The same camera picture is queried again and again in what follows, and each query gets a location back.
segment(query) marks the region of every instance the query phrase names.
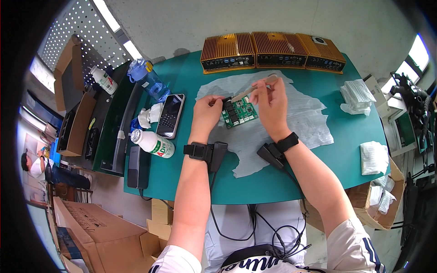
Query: white plastic bottle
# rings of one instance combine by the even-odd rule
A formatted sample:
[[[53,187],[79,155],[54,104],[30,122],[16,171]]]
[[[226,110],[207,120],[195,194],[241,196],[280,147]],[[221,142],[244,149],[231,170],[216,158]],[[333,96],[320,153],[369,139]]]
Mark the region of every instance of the white plastic bottle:
[[[112,95],[118,87],[118,84],[103,70],[97,66],[90,68],[90,73],[94,80],[110,95]]]
[[[169,158],[174,154],[173,143],[152,131],[135,129],[131,134],[131,141],[144,151],[163,158]]]

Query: smartphone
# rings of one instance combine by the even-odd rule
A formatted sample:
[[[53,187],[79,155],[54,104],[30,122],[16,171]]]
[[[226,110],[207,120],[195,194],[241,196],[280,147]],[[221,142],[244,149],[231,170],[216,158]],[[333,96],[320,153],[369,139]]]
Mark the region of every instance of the smartphone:
[[[164,102],[156,133],[163,138],[173,139],[176,136],[177,124],[184,105],[184,94],[171,94]]]

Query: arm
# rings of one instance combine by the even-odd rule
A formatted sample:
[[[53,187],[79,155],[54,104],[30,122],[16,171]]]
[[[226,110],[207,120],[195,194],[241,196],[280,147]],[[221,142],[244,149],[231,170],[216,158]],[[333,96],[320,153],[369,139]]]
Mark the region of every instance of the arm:
[[[43,156],[43,152],[42,151],[38,151],[37,155],[39,156],[39,160],[40,162],[40,167],[41,167],[41,172],[43,173],[45,171],[45,162],[44,162],[44,158],[42,158]]]
[[[222,96],[208,95],[196,102],[188,144],[207,144],[209,133],[220,118],[222,99]],[[210,206],[208,166],[205,161],[185,155],[174,200],[173,227],[168,245],[177,245],[201,261]]]
[[[260,80],[253,84],[258,88],[250,101],[259,103],[259,117],[266,131],[278,142],[291,134],[287,126],[287,96],[282,78],[275,83]],[[291,147],[285,153],[290,167],[307,200],[322,217],[326,237],[342,222],[355,217],[349,198],[336,175],[305,144]]]

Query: person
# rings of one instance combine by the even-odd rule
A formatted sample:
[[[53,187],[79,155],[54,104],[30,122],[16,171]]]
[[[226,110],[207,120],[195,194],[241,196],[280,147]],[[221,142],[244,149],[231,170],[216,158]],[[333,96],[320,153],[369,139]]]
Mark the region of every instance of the person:
[[[259,80],[253,86],[257,89],[250,102],[259,105],[260,121],[277,143],[291,134],[286,122],[284,82],[282,78],[273,83]],[[208,95],[196,102],[188,144],[207,143],[219,120],[222,99]],[[327,237],[327,269],[304,264],[305,223],[297,200],[256,205],[255,228],[246,205],[215,205],[220,232],[240,241],[221,236],[212,224],[207,164],[186,155],[176,190],[172,232],[149,272],[199,273],[204,243],[209,265],[205,272],[385,272],[336,175],[301,141],[284,155],[307,201],[322,218]],[[282,239],[279,241],[273,230],[283,225],[296,230],[282,228],[278,231]],[[253,230],[254,236],[247,239]],[[283,249],[287,252],[291,249],[294,255],[287,257]]]
[[[38,159],[32,163],[32,159],[27,155],[27,151],[21,155],[21,168],[23,171],[29,172],[30,175],[39,181],[45,180],[45,168],[47,163],[52,168],[52,183],[65,183],[71,187],[89,190],[91,187],[92,176],[87,177],[74,173],[68,169],[59,168],[53,162],[43,156],[43,151],[38,151]]]

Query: person's left hand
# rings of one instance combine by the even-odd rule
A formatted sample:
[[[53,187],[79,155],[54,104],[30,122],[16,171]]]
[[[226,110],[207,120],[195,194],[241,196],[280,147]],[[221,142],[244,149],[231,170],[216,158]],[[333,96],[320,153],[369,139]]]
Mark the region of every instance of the person's left hand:
[[[191,123],[191,134],[188,143],[198,142],[208,143],[209,133],[217,124],[222,113],[223,102],[225,97],[218,95],[207,95],[197,100],[193,109],[193,122]]]

